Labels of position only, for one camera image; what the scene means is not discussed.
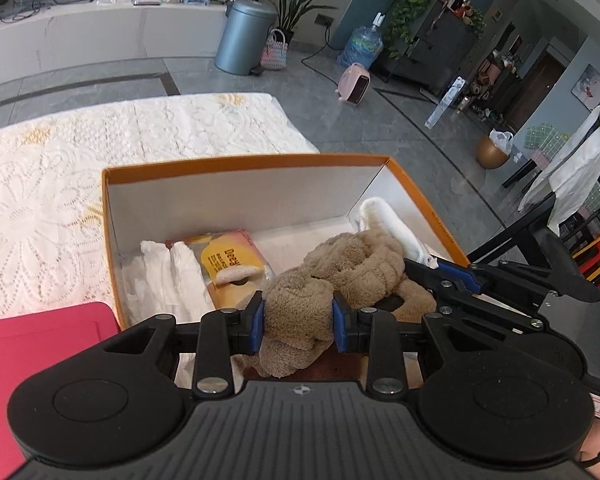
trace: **water bottle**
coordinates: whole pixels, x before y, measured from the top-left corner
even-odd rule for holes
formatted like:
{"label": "water bottle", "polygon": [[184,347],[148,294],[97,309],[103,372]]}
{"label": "water bottle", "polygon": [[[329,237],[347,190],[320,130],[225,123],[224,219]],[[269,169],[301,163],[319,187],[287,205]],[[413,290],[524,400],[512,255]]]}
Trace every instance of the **water bottle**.
{"label": "water bottle", "polygon": [[382,34],[379,27],[383,21],[384,14],[378,12],[371,27],[359,27],[354,30],[344,50],[338,56],[338,63],[345,67],[360,63],[369,70],[371,64],[382,52]]}

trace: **wooden door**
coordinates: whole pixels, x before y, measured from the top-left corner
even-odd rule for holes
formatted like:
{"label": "wooden door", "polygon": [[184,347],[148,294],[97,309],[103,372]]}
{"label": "wooden door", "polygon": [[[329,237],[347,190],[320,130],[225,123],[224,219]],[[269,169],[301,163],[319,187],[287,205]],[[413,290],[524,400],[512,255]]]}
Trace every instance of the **wooden door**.
{"label": "wooden door", "polygon": [[505,112],[507,123],[519,131],[547,97],[563,72],[564,67],[555,57],[544,54],[540,63],[530,74],[526,75],[522,83],[522,90]]}

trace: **framed picture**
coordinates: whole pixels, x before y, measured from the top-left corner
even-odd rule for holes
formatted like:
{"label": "framed picture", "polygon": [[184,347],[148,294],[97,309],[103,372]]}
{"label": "framed picture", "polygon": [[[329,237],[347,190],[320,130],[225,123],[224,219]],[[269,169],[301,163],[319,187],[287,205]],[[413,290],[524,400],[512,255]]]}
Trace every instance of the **framed picture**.
{"label": "framed picture", "polygon": [[591,65],[587,66],[571,93],[593,110],[600,104],[600,72]]}

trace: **trash can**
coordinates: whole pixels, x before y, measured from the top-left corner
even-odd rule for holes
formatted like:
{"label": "trash can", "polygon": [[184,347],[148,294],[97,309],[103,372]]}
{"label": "trash can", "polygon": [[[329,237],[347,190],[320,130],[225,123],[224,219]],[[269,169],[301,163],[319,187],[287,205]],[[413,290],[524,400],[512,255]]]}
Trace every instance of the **trash can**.
{"label": "trash can", "polygon": [[277,10],[251,0],[236,0],[227,9],[229,21],[216,54],[216,66],[224,72],[249,75],[260,63]]}

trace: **blue gripper pad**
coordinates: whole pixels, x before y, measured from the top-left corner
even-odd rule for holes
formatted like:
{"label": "blue gripper pad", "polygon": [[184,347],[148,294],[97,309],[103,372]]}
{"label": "blue gripper pad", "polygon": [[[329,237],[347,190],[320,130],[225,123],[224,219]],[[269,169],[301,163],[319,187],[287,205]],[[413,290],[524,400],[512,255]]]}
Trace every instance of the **blue gripper pad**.
{"label": "blue gripper pad", "polygon": [[338,352],[346,352],[347,333],[344,329],[344,314],[335,299],[331,301],[331,307],[333,309],[333,340],[336,342]]}
{"label": "blue gripper pad", "polygon": [[262,335],[264,333],[264,301],[261,301],[253,315],[253,324],[251,325],[251,335],[249,339],[250,350],[253,353],[260,351],[262,344]]}
{"label": "blue gripper pad", "polygon": [[474,274],[470,270],[465,270],[454,264],[446,262],[441,258],[438,259],[438,270],[452,280],[462,282],[466,287],[466,290],[468,290],[470,293],[480,294],[482,287],[480,286],[480,283],[475,280]]}

